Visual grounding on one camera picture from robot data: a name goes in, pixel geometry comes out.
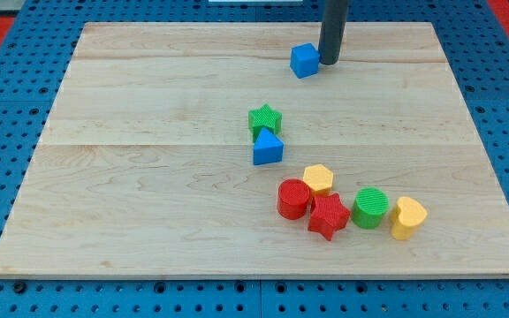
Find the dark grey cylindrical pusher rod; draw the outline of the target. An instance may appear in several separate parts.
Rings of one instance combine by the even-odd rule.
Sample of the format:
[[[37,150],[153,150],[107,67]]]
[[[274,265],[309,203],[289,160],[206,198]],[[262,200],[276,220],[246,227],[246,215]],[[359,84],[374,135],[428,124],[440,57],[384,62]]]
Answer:
[[[339,59],[350,0],[326,0],[318,43],[320,63],[333,65]]]

